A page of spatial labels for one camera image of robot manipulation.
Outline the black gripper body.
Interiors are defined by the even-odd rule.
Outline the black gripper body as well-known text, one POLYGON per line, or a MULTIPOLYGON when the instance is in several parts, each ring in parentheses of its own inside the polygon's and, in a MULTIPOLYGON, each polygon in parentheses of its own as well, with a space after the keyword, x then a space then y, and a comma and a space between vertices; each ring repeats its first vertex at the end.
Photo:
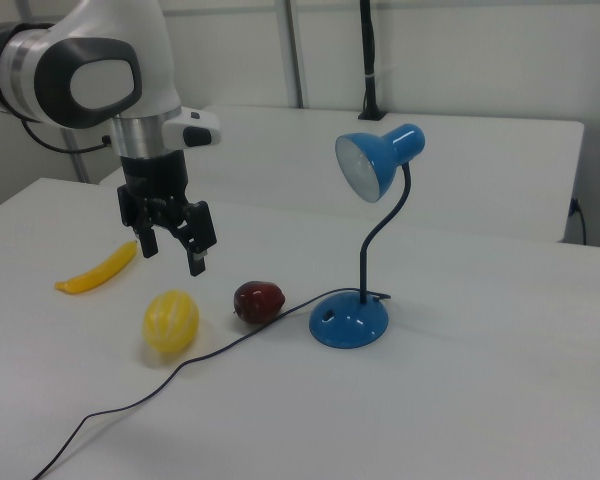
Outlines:
POLYGON ((121 220, 136 235, 154 225, 193 235, 192 204, 186 198, 188 173, 184 153, 138 159, 122 157, 125 184, 117 189, 121 220))

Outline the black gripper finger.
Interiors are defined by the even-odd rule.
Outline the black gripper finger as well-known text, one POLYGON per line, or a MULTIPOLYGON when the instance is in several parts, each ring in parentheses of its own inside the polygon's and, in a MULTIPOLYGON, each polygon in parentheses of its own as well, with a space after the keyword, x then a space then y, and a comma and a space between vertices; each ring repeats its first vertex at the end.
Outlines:
POLYGON ((181 209, 182 222, 176 228, 176 238, 187 253, 190 275, 201 275, 205 269, 205 256, 215 246, 217 237, 210 209, 205 201, 188 203, 181 209))
POLYGON ((134 225, 134 232, 144 258, 151 258, 158 253, 157 240, 151 222, 138 220, 134 225))

